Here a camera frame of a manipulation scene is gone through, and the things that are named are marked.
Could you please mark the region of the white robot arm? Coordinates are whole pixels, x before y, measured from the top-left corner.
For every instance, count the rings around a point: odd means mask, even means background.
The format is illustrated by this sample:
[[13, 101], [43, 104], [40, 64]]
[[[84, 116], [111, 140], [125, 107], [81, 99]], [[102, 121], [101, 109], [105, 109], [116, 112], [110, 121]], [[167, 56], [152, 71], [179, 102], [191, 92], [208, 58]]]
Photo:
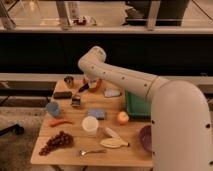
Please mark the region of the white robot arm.
[[105, 60], [105, 51], [95, 46], [78, 66], [88, 80], [104, 79], [151, 103], [153, 171], [213, 171], [213, 122], [201, 90]]

